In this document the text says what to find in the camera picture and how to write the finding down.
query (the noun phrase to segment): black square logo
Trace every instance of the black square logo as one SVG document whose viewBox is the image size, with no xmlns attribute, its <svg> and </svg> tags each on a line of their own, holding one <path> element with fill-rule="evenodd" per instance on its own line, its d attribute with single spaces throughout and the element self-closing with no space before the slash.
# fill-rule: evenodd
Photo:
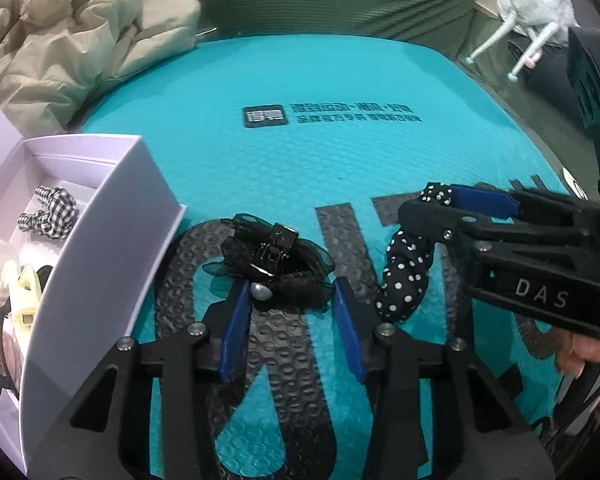
<svg viewBox="0 0 600 480">
<path fill-rule="evenodd" d="M 242 109 L 242 121 L 245 128 L 289 124 L 282 105 L 247 106 Z"/>
</svg>

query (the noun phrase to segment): silver screw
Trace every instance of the silver screw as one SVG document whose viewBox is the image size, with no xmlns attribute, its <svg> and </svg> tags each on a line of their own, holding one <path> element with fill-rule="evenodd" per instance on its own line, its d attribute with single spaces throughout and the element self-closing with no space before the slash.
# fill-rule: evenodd
<svg viewBox="0 0 600 480">
<path fill-rule="evenodd" d="M 475 248 L 478 249 L 481 253 L 486 253 L 491 251 L 491 243 L 480 240 L 474 244 Z"/>
<path fill-rule="evenodd" d="M 128 350 L 131 350 L 135 344 L 136 341 L 132 337 L 124 336 L 118 339 L 116 346 L 118 347 L 118 350 L 126 352 Z"/>
<path fill-rule="evenodd" d="M 389 337 L 395 334 L 395 326 L 393 323 L 380 323 L 378 328 L 376 328 L 379 335 L 383 337 Z"/>
<path fill-rule="evenodd" d="M 456 352 L 461 352 L 466 349 L 466 341 L 461 337 L 453 337 L 449 340 L 449 346 L 451 346 L 452 350 Z"/>
<path fill-rule="evenodd" d="M 187 332 L 189 335 L 203 335 L 206 332 L 206 325 L 200 322 L 191 323 L 187 326 Z"/>
</svg>

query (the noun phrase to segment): open box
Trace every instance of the open box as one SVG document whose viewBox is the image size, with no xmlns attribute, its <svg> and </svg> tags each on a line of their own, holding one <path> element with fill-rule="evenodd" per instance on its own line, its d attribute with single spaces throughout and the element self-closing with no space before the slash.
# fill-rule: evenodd
<svg viewBox="0 0 600 480">
<path fill-rule="evenodd" d="M 17 227 L 41 208 L 40 184 L 63 186 L 78 219 L 65 240 Z M 20 264 L 52 265 L 20 377 L 0 397 L 0 447 L 26 470 L 40 439 L 103 355 L 129 335 L 184 206 L 140 137 L 23 140 L 0 111 L 0 239 Z"/>
</svg>

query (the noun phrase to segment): wire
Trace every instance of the wire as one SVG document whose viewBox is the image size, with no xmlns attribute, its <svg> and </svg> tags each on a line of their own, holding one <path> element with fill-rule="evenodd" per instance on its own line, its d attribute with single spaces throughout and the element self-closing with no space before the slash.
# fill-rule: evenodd
<svg viewBox="0 0 600 480">
<path fill-rule="evenodd" d="M 566 424 L 564 424 L 554 436 L 551 437 L 551 440 L 547 443 L 546 448 L 551 449 L 558 441 L 558 439 L 564 435 L 564 432 L 567 431 L 567 428 L 570 427 L 570 425 L 573 424 L 578 419 L 578 417 L 582 415 L 594 402 L 596 402 L 599 396 L 600 386 L 597 387 L 597 389 L 589 397 L 587 397 L 587 400 L 582 404 L 581 408 L 577 411 L 577 413 L 575 413 L 571 417 L 571 419 Z"/>
</svg>

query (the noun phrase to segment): pearl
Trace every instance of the pearl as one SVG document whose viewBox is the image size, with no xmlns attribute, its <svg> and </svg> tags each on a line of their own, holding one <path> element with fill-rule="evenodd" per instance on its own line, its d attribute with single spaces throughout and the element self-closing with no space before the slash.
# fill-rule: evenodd
<svg viewBox="0 0 600 480">
<path fill-rule="evenodd" d="M 262 283 L 251 283 L 251 295 L 258 301 L 267 301 L 271 299 L 273 292 Z"/>
</svg>

